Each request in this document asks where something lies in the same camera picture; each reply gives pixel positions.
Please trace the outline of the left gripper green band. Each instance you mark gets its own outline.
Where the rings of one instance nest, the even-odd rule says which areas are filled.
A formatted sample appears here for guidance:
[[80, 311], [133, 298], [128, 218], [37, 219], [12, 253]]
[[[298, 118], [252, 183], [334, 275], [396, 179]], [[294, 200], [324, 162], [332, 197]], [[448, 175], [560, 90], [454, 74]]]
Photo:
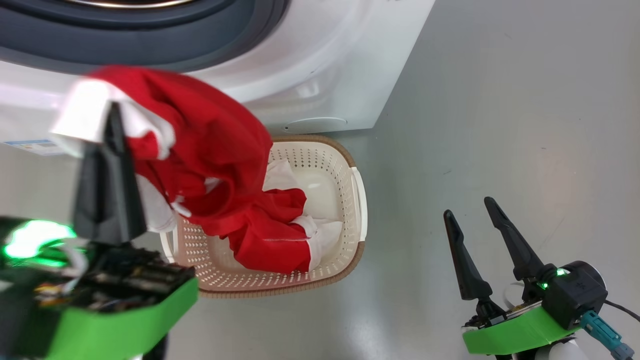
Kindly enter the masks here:
[[[119, 243], [147, 231], [146, 214], [122, 121], [110, 104], [110, 150]], [[103, 144], [83, 143], [74, 233], [114, 243], [110, 167]], [[158, 251], [131, 246], [91, 249], [74, 288], [62, 260], [1, 261], [3, 360], [163, 360], [168, 336], [199, 296], [195, 268], [164, 261]]]

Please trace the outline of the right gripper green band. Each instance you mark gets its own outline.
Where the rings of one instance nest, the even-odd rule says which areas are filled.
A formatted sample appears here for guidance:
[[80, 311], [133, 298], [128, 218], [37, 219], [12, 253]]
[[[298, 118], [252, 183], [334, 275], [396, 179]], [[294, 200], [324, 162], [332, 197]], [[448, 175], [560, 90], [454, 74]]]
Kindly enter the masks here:
[[493, 197], [485, 197], [484, 205], [509, 252], [517, 280], [514, 284], [523, 288], [522, 301], [504, 308], [492, 300], [493, 290], [474, 264], [455, 215], [446, 210], [443, 220], [461, 298], [477, 301], [475, 315], [462, 327], [466, 350], [470, 354], [514, 357], [568, 340], [578, 330], [578, 320], [573, 319], [566, 327], [560, 316], [548, 310], [566, 305], [566, 297], [554, 291], [573, 276], [553, 275], [547, 281], [538, 281], [545, 267], [542, 260]]

